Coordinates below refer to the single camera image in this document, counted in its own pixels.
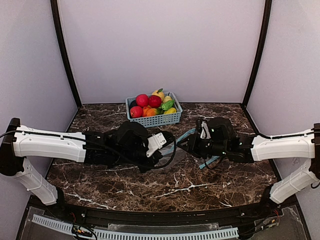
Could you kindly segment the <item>clear zip top bag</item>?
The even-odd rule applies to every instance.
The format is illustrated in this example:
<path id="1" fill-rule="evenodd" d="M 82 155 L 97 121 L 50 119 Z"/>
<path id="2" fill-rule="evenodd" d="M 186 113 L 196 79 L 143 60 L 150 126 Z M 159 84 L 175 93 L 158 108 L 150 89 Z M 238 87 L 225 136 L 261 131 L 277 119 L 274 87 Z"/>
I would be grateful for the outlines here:
<path id="1" fill-rule="evenodd" d="M 181 136 L 177 137 L 176 142 L 178 143 L 179 141 L 188 137 L 189 135 L 194 134 L 195 131 L 196 130 L 194 128 L 188 130 L 187 132 L 183 133 Z M 159 162 L 155 166 L 158 167 L 158 166 L 165 165 L 170 160 L 173 152 L 174 152 L 174 144 L 173 143 L 170 143 L 168 146 L 162 148 L 160 150 L 160 153 L 162 154 L 163 157 L 159 160 Z M 168 170 L 168 169 L 172 168 L 173 166 L 175 166 L 176 164 L 178 164 L 179 162 L 184 160 L 187 156 L 188 156 L 188 153 L 186 151 L 177 147 L 173 160 L 166 167 L 161 168 L 161 170 Z"/>

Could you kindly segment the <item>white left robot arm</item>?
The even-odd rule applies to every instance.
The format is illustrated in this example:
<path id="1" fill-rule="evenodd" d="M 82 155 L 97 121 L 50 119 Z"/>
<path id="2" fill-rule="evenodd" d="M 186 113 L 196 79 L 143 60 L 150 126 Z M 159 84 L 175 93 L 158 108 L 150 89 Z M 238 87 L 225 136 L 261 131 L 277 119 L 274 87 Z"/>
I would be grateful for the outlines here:
<path id="1" fill-rule="evenodd" d="M 46 206 L 63 203 L 64 193 L 45 180 L 28 157 L 65 159 L 108 168 L 131 164 L 145 172 L 155 168 L 162 158 L 160 150 L 168 142 L 164 133 L 150 135 L 141 124 L 129 121 L 105 133 L 63 133 L 29 128 L 21 125 L 20 119 L 12 118 L 0 137 L 0 173 L 15 178 Z"/>

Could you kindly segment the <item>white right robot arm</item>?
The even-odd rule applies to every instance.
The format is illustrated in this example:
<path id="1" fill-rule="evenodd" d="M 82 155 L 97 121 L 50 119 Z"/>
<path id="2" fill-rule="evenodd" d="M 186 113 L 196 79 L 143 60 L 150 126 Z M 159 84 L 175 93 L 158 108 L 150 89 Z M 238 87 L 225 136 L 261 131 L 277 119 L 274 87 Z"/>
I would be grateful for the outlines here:
<path id="1" fill-rule="evenodd" d="M 268 186 L 261 203 L 275 206 L 320 180 L 320 125 L 302 132 L 267 136 L 236 136 L 228 118 L 216 117 L 197 122 L 195 133 L 181 139 L 177 146 L 196 158 L 213 156 L 236 163 L 269 159 L 305 158 L 305 163 L 283 180 Z"/>

